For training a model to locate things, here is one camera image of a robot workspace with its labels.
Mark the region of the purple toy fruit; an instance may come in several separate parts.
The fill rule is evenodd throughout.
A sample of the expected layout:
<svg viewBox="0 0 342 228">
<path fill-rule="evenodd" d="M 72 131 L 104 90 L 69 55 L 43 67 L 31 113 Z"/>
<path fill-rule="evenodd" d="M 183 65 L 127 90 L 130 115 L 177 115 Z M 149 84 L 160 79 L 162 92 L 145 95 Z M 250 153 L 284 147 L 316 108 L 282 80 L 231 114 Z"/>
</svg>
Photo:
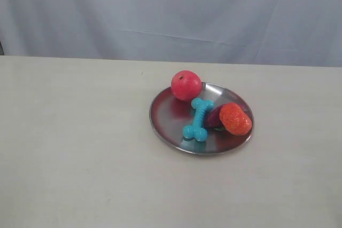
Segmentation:
<svg viewBox="0 0 342 228">
<path fill-rule="evenodd" d="M 216 107 L 211 110 L 211 112 L 206 116 L 204 120 L 204 127 L 207 128 L 219 128 L 222 126 L 222 122 L 220 120 L 220 110 L 223 105 Z"/>
</svg>

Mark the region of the grey-blue backdrop cloth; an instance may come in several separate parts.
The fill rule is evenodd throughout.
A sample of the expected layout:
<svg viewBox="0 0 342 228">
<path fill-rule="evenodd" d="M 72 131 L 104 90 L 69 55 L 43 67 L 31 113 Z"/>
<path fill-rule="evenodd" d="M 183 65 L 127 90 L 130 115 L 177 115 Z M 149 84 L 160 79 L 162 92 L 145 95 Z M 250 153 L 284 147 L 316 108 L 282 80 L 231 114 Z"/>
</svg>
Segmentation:
<svg viewBox="0 0 342 228">
<path fill-rule="evenodd" d="M 341 0 L 1 0 L 5 54 L 341 66 Z"/>
</svg>

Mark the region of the turquoise toy bone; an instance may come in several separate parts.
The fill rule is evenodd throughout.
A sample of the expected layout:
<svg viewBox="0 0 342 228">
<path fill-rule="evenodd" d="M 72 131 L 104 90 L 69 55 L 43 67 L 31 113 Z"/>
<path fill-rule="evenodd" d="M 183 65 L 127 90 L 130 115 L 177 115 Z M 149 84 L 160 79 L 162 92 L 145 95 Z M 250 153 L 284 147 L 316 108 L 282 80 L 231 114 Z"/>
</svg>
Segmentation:
<svg viewBox="0 0 342 228">
<path fill-rule="evenodd" d="M 211 100 L 202 100 L 195 98 L 191 102 L 192 108 L 195 110 L 195 115 L 191 125 L 186 125 L 182 130 L 182 135 L 185 139 L 195 139 L 202 142 L 207 139 L 208 132 L 203 127 L 205 115 L 215 107 L 215 103 Z"/>
</svg>

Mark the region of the round stainless steel plate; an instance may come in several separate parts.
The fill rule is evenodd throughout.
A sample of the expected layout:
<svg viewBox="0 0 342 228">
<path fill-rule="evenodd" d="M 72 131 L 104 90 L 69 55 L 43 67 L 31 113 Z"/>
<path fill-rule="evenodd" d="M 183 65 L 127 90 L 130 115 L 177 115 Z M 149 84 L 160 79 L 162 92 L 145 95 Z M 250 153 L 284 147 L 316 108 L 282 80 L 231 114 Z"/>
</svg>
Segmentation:
<svg viewBox="0 0 342 228">
<path fill-rule="evenodd" d="M 213 83 L 203 82 L 199 98 L 211 100 L 216 107 L 234 102 L 254 122 L 253 112 L 245 100 L 235 92 Z M 235 136 L 224 128 L 208 128 L 208 137 L 204 142 L 185 139 L 183 127 L 193 121 L 195 110 L 190 102 L 176 99 L 170 87 L 163 89 L 152 101 L 149 118 L 154 132 L 169 146 L 195 155 L 216 155 L 244 145 L 252 136 L 253 129 L 246 135 Z"/>
</svg>

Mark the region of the red plastic apple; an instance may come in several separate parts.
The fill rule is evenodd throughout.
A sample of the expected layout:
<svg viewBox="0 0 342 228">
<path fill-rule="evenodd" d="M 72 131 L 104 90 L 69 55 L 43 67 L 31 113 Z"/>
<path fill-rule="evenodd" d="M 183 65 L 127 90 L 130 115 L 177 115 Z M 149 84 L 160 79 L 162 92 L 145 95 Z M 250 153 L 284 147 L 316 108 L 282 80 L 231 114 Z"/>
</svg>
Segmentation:
<svg viewBox="0 0 342 228">
<path fill-rule="evenodd" d="M 196 73 L 182 70 L 173 76 L 170 87 L 178 100 L 191 101 L 201 93 L 202 81 Z"/>
</svg>

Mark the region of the orange toy strawberry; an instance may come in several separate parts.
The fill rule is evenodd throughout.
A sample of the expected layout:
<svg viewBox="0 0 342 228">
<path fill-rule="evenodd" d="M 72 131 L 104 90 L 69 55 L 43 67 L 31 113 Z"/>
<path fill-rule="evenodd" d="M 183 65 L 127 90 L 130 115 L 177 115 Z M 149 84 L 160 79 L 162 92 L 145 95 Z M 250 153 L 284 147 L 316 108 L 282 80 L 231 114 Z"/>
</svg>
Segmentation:
<svg viewBox="0 0 342 228">
<path fill-rule="evenodd" d="M 252 129 L 252 120 L 236 103 L 223 105 L 219 118 L 226 131 L 235 136 L 244 136 Z"/>
</svg>

